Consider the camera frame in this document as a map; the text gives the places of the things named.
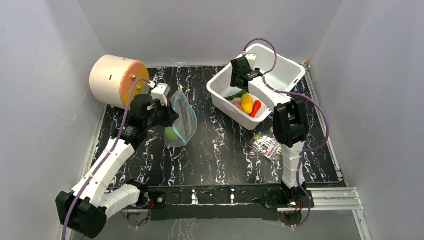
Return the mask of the green toy lime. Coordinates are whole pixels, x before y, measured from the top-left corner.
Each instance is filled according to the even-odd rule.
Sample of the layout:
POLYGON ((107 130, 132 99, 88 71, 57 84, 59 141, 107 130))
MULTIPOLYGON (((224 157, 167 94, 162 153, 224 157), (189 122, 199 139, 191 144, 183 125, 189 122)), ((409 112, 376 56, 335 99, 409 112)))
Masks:
POLYGON ((166 127, 164 131, 164 142, 166 145, 172 145, 181 141, 178 133, 173 127, 166 127))

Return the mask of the clear zip top bag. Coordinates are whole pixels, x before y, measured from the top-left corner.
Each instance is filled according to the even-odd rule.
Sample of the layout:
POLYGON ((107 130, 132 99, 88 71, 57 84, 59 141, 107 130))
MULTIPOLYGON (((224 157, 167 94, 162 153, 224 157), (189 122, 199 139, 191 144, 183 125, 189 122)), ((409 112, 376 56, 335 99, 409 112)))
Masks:
POLYGON ((170 106, 179 114, 179 119, 172 126, 181 141, 179 143, 166 145, 168 148, 185 147, 194 136, 198 127, 197 115, 189 103, 183 90, 178 89, 170 98, 170 106))

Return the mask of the white plastic bin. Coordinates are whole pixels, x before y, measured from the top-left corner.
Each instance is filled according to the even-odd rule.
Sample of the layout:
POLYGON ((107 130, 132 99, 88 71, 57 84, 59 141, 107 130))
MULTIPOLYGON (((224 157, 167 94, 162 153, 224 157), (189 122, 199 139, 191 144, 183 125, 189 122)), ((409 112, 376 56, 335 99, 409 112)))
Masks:
POLYGON ((274 111, 277 104, 286 104, 291 101, 290 96, 275 93, 266 84, 275 90, 290 92, 305 76, 306 70, 300 64, 278 54, 276 66, 272 72, 265 75, 265 81, 258 76, 248 83, 248 94, 254 101, 261 101, 261 108, 255 117, 250 117, 225 99, 241 91, 231 86, 232 72, 232 65, 228 64, 207 83, 207 90, 211 94, 215 107, 245 129, 254 130, 274 111))

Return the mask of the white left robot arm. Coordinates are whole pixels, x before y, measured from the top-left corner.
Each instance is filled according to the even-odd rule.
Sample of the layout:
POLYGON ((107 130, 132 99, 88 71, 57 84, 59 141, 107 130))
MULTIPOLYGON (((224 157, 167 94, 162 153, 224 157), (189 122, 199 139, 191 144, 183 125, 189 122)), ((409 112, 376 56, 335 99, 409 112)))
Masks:
POLYGON ((97 237, 107 220, 134 205, 144 208, 149 203, 146 187, 134 180, 112 193, 105 194, 124 163, 147 138, 148 131, 157 126, 171 127, 179 118, 174 98, 136 95, 124 110, 120 127, 111 135, 101 159, 96 161, 81 181, 70 191, 61 191, 56 199, 62 239, 71 229, 85 237, 97 237))

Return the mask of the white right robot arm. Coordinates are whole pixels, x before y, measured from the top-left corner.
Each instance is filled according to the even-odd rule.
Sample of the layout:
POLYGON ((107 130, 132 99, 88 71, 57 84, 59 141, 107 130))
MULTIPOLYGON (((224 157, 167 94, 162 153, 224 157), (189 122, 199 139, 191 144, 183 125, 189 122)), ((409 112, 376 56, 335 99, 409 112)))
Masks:
POLYGON ((313 201, 303 177, 303 147, 309 134, 304 100, 293 100, 289 92, 278 90, 266 81, 259 68, 253 68, 246 56, 233 59, 230 86, 246 90, 263 102, 273 114, 273 135, 282 149, 281 190, 257 199, 266 208, 309 207, 313 201))

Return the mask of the green toy cucumber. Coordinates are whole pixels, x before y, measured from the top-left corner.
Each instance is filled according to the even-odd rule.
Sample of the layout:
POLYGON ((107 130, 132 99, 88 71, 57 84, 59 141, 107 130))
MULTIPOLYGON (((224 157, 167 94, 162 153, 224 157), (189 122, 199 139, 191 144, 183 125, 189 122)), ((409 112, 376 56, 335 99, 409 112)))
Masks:
POLYGON ((224 99, 228 100, 228 101, 232 101, 235 98, 241 98, 243 95, 247 94, 248 92, 244 89, 242 89, 241 91, 237 92, 236 94, 230 95, 230 96, 225 96, 224 99))

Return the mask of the toy peach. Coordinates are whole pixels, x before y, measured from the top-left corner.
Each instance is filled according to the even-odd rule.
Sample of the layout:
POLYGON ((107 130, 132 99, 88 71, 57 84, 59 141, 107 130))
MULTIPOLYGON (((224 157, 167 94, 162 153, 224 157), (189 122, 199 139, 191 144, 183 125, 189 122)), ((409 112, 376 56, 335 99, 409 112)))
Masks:
POLYGON ((235 97, 235 98, 233 98, 232 100, 231 100, 231 102, 232 102, 232 104, 236 107, 236 108, 238 108, 238 109, 242 109, 242 107, 241 107, 241 101, 242 101, 242 99, 240 98, 240 97, 235 97))

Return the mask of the yellow toy mango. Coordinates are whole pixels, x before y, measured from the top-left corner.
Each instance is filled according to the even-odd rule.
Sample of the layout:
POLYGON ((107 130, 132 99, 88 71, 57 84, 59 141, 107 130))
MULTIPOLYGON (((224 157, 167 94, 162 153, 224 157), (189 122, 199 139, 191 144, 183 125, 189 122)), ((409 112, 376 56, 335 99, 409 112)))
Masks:
POLYGON ((245 114, 250 115, 253 111, 253 106, 254 106, 254 100, 253 100, 252 96, 249 95, 249 94, 244 94, 241 97, 240 106, 241 106, 241 110, 245 114))

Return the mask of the red toy pepper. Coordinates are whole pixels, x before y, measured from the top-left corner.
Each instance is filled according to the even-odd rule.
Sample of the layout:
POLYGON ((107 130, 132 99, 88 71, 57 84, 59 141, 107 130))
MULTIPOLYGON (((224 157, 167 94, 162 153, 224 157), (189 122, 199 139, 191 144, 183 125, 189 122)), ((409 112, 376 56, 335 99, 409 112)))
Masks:
POLYGON ((258 111, 261 109, 261 107, 262 107, 262 102, 260 100, 256 100, 253 104, 252 112, 249 114, 249 116, 252 118, 255 118, 258 111))

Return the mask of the pack of coloured markers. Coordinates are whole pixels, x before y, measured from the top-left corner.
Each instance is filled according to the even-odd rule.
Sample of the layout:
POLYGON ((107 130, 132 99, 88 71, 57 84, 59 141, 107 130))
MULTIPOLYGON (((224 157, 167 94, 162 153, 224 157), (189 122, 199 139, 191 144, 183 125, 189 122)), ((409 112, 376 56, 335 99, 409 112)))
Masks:
POLYGON ((249 156, 257 155, 269 162, 279 161, 282 155, 282 148, 277 140, 263 132, 256 133, 246 147, 249 156))

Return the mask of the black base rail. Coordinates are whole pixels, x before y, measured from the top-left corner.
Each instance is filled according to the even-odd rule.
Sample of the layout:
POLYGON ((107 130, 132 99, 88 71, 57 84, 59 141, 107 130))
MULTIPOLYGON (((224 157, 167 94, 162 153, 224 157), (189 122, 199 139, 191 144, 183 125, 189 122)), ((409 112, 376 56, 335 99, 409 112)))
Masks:
POLYGON ((176 219, 262 219, 298 224, 314 206, 306 186, 288 189, 282 183, 150 186, 154 221, 176 219))

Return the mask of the aluminium frame rail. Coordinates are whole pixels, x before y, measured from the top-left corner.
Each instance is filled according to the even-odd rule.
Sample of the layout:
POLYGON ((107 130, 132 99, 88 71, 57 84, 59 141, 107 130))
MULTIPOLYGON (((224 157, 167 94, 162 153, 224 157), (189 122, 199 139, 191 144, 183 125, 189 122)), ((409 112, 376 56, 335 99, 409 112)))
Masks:
MULTIPOLYGON (((314 208, 312 210, 360 210, 362 204, 358 193, 355 188, 348 187, 336 187, 336 188, 312 188, 306 184, 306 189, 312 193, 314 208)), ((140 214, 146 213, 146 218, 150 221, 153 220, 153 201, 150 199, 147 192, 142 193, 143 202, 141 204, 132 204, 119 211, 121 214, 140 214)), ((312 210, 302 212, 301 222, 295 224, 288 221, 279 220, 283 225, 295 228, 303 225, 312 210)))

